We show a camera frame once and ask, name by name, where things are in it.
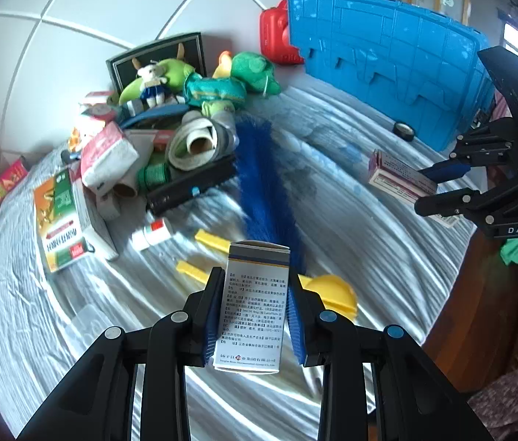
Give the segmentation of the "blue plastic crate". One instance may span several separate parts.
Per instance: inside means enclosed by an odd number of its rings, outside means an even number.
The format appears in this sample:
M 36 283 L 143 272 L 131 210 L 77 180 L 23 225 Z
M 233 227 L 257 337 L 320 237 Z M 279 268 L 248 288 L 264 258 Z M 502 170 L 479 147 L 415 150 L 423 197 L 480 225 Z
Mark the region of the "blue plastic crate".
M 488 112 L 494 86 L 479 31 L 397 0 L 288 0 L 289 38 L 306 72 L 441 151 Z

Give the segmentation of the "teal snack bag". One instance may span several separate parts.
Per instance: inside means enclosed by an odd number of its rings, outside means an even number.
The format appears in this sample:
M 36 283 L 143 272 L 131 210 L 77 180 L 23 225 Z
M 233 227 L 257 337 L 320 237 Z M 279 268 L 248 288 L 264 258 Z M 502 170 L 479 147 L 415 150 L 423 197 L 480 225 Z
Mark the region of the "teal snack bag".
M 183 84 L 183 97 L 188 105 L 201 108 L 206 101 L 229 101 L 236 108 L 246 103 L 245 85 L 235 78 L 204 78 L 191 73 Z

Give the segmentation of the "red toy suitcase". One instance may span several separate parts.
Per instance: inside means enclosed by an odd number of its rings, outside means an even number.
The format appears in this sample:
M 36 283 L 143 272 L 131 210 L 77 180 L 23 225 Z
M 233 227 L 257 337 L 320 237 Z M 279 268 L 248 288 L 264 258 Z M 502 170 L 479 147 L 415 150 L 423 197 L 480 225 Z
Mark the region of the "red toy suitcase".
M 299 49 L 291 44 L 288 0 L 264 10 L 259 18 L 261 53 L 272 63 L 282 66 L 302 65 Z

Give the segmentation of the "red chips can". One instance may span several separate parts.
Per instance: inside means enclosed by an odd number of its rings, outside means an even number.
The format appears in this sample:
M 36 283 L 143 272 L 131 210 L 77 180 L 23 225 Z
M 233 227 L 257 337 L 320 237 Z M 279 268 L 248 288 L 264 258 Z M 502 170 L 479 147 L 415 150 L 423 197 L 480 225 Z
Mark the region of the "red chips can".
M 25 156 L 20 156 L 0 175 L 0 205 L 11 190 L 29 174 L 29 165 Z

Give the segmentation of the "black gift box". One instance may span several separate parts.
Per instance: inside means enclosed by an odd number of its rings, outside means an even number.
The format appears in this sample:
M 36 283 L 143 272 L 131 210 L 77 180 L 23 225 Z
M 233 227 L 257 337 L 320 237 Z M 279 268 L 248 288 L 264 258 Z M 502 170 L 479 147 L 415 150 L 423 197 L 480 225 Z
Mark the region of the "black gift box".
M 120 93 L 137 77 L 133 59 L 145 66 L 151 60 L 160 62 L 170 58 L 180 59 L 192 66 L 198 74 L 207 75 L 200 32 L 183 33 L 137 46 L 108 59 L 106 67 L 113 87 Z

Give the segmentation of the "green horned plush toy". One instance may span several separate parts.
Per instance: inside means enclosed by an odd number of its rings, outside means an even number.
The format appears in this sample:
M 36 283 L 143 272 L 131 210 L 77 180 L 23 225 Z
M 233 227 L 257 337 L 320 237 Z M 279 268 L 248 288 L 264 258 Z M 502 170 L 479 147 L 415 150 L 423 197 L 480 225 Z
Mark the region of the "green horned plush toy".
M 136 70 L 137 76 L 137 70 L 144 65 L 136 57 L 131 59 L 131 63 Z M 182 93 L 185 79 L 191 73 L 195 72 L 195 68 L 185 62 L 185 47 L 181 42 L 177 44 L 177 53 L 175 58 L 169 58 L 161 61 L 151 60 L 149 64 L 151 63 L 156 63 L 158 66 L 164 67 L 165 69 L 165 77 L 167 77 L 166 87 L 168 88 L 168 94 L 165 97 L 163 105 L 168 104 L 170 98 L 175 96 L 175 94 Z M 119 104 L 123 105 L 129 101 L 134 101 L 137 98 L 142 101 L 140 98 L 140 84 L 141 79 L 137 76 L 137 78 L 121 92 L 118 100 Z

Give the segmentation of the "white paper roll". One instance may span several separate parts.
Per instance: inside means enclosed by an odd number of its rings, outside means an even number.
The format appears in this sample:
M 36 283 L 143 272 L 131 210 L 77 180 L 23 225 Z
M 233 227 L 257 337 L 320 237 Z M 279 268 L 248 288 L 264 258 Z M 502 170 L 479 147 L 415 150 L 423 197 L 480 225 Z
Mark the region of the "white paper roll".
M 238 146 L 232 112 L 207 118 L 198 111 L 186 112 L 168 143 L 167 162 L 180 171 L 192 171 L 233 153 Z

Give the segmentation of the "orange green medicine box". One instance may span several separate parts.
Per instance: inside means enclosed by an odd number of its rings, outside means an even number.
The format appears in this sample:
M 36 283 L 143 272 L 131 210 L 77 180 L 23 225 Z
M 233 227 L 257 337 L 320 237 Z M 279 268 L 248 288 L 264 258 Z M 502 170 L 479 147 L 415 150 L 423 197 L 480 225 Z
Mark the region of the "orange green medicine box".
M 36 231 L 46 270 L 56 273 L 88 255 L 118 257 L 93 194 L 83 185 L 79 165 L 63 168 L 33 190 Z

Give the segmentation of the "white medicine box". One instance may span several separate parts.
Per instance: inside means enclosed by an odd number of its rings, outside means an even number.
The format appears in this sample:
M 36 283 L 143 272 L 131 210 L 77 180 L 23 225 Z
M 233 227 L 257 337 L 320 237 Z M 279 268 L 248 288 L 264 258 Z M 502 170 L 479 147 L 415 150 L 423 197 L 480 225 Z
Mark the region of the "white medicine box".
M 230 245 L 214 368 L 280 370 L 290 274 L 288 247 L 258 241 Z

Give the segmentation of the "pink white box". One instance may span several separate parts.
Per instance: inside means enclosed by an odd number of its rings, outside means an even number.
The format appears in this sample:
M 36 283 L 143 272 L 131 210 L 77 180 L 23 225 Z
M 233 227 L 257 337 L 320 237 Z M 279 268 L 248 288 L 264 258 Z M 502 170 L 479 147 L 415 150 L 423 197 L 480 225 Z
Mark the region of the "pink white box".
M 368 161 L 368 184 L 411 206 L 437 191 L 435 182 L 379 149 L 371 153 Z

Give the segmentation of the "white teddy bear blue dress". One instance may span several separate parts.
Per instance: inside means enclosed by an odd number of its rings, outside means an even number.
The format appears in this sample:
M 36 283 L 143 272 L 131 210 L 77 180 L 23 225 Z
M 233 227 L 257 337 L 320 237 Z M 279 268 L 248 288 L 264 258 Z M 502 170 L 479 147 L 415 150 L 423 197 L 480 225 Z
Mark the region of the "white teddy bear blue dress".
M 164 67 L 151 63 L 138 69 L 137 76 L 141 79 L 140 98 L 142 101 L 145 101 L 149 108 L 163 105 L 168 94 Z

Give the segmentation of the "blue foam insole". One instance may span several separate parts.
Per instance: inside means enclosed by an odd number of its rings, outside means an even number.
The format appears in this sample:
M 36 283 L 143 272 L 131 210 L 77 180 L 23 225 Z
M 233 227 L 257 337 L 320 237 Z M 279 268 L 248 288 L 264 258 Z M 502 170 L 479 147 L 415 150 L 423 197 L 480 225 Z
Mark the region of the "blue foam insole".
M 118 124 L 119 129 L 129 129 L 136 123 L 149 121 L 155 118 L 169 118 L 170 116 L 184 115 L 190 110 L 189 105 L 175 104 L 175 105 L 157 105 L 157 107 L 150 108 L 145 112 L 126 119 Z

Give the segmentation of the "pink tissue pack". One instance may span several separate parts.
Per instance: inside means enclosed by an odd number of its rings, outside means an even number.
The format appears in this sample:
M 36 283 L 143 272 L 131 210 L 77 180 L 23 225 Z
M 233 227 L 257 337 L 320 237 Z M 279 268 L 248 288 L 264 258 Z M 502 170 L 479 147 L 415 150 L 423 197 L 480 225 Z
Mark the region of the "pink tissue pack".
M 138 151 L 118 125 L 109 123 L 82 149 L 83 185 L 97 196 L 109 192 L 138 156 Z

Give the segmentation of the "yellow plastic toy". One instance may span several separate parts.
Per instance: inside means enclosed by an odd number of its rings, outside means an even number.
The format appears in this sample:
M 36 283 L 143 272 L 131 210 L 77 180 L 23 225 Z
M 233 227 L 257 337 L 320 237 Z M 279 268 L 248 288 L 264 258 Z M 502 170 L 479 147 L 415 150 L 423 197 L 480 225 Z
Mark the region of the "yellow plastic toy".
M 195 234 L 195 240 L 225 254 L 229 253 L 230 241 L 205 230 L 198 230 Z M 208 273 L 185 261 L 178 261 L 176 270 L 203 285 L 207 283 L 209 278 Z M 357 320 L 357 294 L 348 282 L 332 274 L 316 278 L 299 275 L 299 280 L 305 290 L 319 295 L 326 309 L 332 309 L 352 322 Z

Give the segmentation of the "small green frog plush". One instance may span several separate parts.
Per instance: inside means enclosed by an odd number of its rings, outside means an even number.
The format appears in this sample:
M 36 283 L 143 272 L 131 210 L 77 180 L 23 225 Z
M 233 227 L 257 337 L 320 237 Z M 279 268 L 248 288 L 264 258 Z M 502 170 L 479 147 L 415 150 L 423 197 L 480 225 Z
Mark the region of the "small green frog plush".
M 222 114 L 222 112 L 228 112 L 233 115 L 236 111 L 232 101 L 228 100 L 215 100 L 215 101 L 203 101 L 201 105 L 201 113 L 205 118 L 215 118 L 216 115 Z

